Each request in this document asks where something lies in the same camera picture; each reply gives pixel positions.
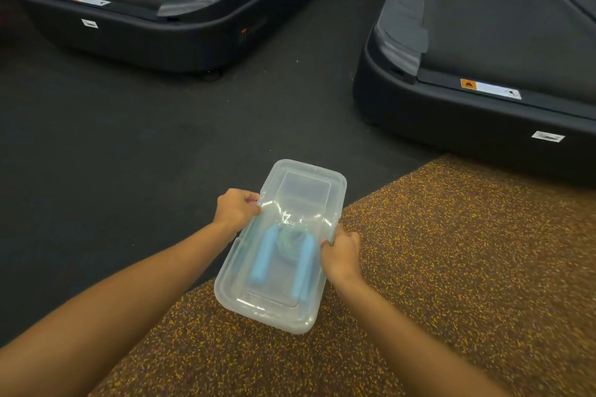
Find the white sticker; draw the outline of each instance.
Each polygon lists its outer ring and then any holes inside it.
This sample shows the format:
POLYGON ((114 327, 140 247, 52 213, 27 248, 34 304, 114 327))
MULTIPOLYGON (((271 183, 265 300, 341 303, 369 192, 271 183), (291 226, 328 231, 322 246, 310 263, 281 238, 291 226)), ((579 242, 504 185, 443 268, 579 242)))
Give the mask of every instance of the white sticker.
POLYGON ((563 138, 565 138, 565 136, 558 135, 558 134, 551 134, 549 132, 536 131, 536 132, 534 132, 534 135, 532 136, 532 138, 537 138, 539 140, 546 140, 546 141, 554 141, 555 143, 561 143, 561 140, 563 138))
POLYGON ((81 2, 81 3, 88 3, 90 5, 97 5, 99 7, 102 7, 104 5, 108 5, 108 3, 111 3, 107 0, 72 0, 73 2, 81 2))
POLYGON ((93 27, 93 28, 99 28, 97 26, 97 23, 93 20, 87 20, 87 19, 81 19, 83 21, 83 25, 85 27, 93 27))
POLYGON ((497 96, 510 97, 512 99, 521 99, 522 95, 518 90, 513 88, 499 87, 497 85, 483 84, 475 80, 460 79, 461 87, 466 90, 474 90, 487 92, 489 94, 496 94, 497 96))

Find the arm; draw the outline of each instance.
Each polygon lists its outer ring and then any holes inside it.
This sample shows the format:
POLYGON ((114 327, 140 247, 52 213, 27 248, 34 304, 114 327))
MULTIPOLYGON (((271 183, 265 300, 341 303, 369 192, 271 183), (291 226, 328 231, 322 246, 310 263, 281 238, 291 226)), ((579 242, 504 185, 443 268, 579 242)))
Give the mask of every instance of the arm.
POLYGON ((338 225, 333 246, 321 245, 323 270, 408 390, 419 397, 508 396, 370 288, 360 272, 359 254, 359 235, 338 225))
POLYGON ((100 281, 2 348, 0 395, 87 395, 261 212, 258 197, 228 190, 211 224, 100 281))

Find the hand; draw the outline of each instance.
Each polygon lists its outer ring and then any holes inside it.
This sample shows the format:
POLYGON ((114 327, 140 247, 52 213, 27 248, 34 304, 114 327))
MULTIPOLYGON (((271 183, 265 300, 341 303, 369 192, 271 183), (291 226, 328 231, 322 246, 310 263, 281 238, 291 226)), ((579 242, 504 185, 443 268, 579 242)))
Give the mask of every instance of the hand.
POLYGON ((321 243, 321 265, 327 279, 335 286, 362 280, 360 271, 360 235, 347 233, 337 225, 333 245, 327 239, 321 243))
POLYGON ((229 189, 218 198, 218 208, 215 210, 213 224, 219 224, 230 229, 231 239, 243 229, 254 216, 263 211, 257 205, 258 193, 252 191, 229 189))

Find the brown speckled floor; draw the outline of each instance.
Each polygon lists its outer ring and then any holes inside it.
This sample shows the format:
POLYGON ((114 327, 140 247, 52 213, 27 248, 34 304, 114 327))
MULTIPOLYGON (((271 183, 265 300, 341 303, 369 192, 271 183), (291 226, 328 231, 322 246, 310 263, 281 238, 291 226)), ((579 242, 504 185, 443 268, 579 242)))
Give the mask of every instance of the brown speckled floor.
MULTIPOLYGON (((516 395, 596 395, 596 193, 453 157, 347 207, 366 279, 516 395)), ((293 336, 186 294, 93 396, 401 395, 327 286, 293 336)))

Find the plastic container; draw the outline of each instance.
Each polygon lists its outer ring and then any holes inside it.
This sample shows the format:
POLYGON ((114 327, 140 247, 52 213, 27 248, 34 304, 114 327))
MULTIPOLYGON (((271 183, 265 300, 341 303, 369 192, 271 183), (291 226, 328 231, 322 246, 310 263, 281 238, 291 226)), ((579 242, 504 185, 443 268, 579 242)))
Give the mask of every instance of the plastic container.
POLYGON ((293 334, 310 330, 325 287, 320 245, 332 240, 345 194, 338 172, 277 162, 260 191, 263 213, 242 230, 215 280, 218 301, 293 334))

